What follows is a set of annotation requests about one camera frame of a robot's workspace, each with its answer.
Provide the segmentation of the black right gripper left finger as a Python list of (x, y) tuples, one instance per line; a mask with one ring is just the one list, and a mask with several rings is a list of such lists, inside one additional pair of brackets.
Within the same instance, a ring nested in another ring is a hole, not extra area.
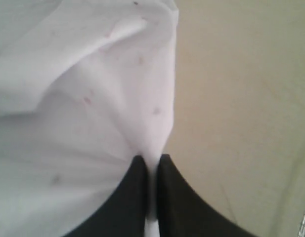
[(148, 170), (135, 156), (112, 195), (68, 237), (143, 237), (148, 209)]

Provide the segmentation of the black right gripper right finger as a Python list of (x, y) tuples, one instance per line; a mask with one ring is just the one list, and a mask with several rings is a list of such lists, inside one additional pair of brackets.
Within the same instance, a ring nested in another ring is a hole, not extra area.
[(204, 202), (167, 154), (157, 168), (156, 211), (162, 237), (253, 236)]

